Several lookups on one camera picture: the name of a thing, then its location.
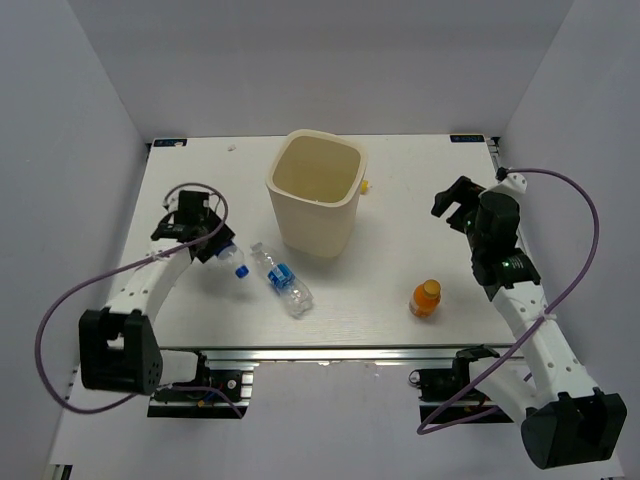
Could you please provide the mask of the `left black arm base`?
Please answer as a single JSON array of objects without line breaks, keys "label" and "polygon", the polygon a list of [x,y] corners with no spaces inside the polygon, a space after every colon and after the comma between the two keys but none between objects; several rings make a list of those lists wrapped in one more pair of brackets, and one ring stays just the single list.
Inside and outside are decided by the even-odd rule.
[{"label": "left black arm base", "polygon": [[218,359],[213,351],[197,353],[195,378],[157,390],[148,418],[242,419],[252,395],[255,363]]}]

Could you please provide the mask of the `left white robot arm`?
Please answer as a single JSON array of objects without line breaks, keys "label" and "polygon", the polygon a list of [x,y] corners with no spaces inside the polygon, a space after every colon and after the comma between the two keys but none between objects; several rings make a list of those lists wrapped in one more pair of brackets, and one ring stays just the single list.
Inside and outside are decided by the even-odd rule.
[{"label": "left white robot arm", "polygon": [[83,386],[152,395],[176,383],[188,398],[211,387],[211,374],[194,352],[159,346],[154,322],[179,277],[198,261],[216,257],[232,244],[233,231],[210,207],[209,193],[182,190],[151,235],[150,250],[126,285],[101,310],[79,320]]}]

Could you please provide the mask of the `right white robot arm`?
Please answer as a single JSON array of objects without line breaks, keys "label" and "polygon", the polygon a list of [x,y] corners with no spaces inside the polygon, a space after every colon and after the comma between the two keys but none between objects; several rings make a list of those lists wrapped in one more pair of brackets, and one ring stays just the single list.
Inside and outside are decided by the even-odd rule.
[{"label": "right white robot arm", "polygon": [[518,247],[522,171],[500,169],[489,189],[459,177],[435,196],[431,213],[458,207],[448,225],[464,234],[474,278],[516,341],[504,354],[478,346],[457,352],[454,394],[420,427],[462,398],[480,393],[520,429],[524,449],[540,469],[605,461],[612,457],[627,416],[617,393],[605,393],[577,359],[546,299],[541,276]]}]

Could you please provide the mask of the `small blue-label water bottle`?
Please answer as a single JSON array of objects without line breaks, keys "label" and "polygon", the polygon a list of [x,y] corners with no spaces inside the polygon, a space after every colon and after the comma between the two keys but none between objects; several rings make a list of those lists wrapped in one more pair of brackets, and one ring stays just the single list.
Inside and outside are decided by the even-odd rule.
[{"label": "small blue-label water bottle", "polygon": [[215,257],[218,264],[235,277],[243,279],[249,275],[249,268],[245,263],[245,255],[234,242],[229,242],[225,245]]}]

